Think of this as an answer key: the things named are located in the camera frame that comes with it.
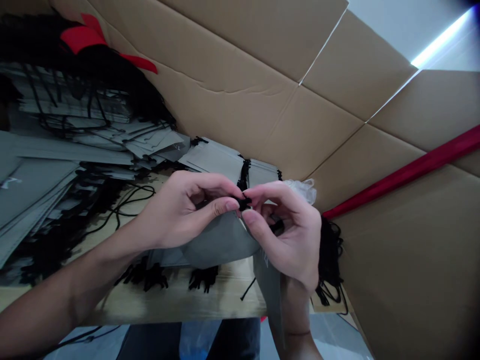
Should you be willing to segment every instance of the wrist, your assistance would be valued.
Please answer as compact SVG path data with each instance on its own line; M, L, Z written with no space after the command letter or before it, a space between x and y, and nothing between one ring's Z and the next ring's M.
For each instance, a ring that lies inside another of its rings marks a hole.
M134 224L130 221L110 235L99 246L105 260L119 260L123 258L135 258L145 249L139 241L139 234Z
M311 292L300 281L284 276L282 282L281 309L283 328L288 335L304 335L310 332Z

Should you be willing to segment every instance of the wooden table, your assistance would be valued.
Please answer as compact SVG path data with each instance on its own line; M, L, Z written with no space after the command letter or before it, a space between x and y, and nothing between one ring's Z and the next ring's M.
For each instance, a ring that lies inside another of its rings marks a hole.
M167 181L170 173L162 172L151 174L150 178L138 181L139 185L150 185L158 191ZM134 187L128 186L122 191L123 195L132 191ZM143 198L148 193L137 191L133 199ZM137 201L121 208L125 214L138 214L148 200ZM97 216L90 224L87 231L96 229L103 224L107 214ZM120 216L124 225L132 217ZM88 235L85 240L74 250L72 261L92 249L108 236L113 234L117 226L115 216L111 216L107 224L100 231ZM107 296L97 305L95 310L83 325L120 325L120 324L145 324L167 323L194 320L216 320L227 318L248 318L267 315L267 308L258 284L250 288L244 300L240 297L254 279L253 259L247 258L220 266L215 284L210 287L209 293L204 293L203 283L200 289L189 290L191 268L167 269L168 289L155 285L149 291L143 291L143 285L131 283L112 288ZM25 287L0 287L0 311L11 304L29 289ZM330 306L323 306L319 297L314 294L310 304L311 313L342 313L345 311L343 303L333 301ZM351 304L347 297L348 307Z

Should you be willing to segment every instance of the hand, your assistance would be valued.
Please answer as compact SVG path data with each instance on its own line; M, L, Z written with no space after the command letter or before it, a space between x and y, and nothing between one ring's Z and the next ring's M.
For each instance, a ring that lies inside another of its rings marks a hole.
M239 208L242 191L226 176L176 171L132 220L142 250L188 243L217 216ZM195 205L211 201L196 210Z
M242 213L252 236L277 270L303 284L309 297L319 282L320 213L281 181L255 186L243 194L252 200L253 209ZM266 200L277 205L265 204ZM278 237L269 228L274 223L271 215L282 219L285 226Z

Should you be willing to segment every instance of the person's right hand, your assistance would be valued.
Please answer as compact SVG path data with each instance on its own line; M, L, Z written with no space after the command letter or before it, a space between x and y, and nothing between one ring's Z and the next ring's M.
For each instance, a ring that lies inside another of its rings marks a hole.
M253 209L242 218L252 236L260 243L270 262L283 274L301 282L311 295L319 282L319 251L322 218L281 181L270 182L245 190ZM265 204L271 200L276 205ZM271 215L283 220L285 231L275 236L269 225Z

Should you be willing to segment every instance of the floor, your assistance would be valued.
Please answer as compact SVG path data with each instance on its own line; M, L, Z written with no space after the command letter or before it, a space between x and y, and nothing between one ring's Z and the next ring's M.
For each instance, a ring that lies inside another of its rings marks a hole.
M207 357L220 321L193 321L184 323L181 329L180 356L182 360L203 360ZM71 339L95 327L78 327L66 338ZM104 326L96 336L112 330ZM123 325L90 343L67 345L51 354L46 360L115 360L129 326ZM310 328L315 343L325 360L373 359L360 333L334 313L313 314ZM260 359L278 359L268 319L261 324Z

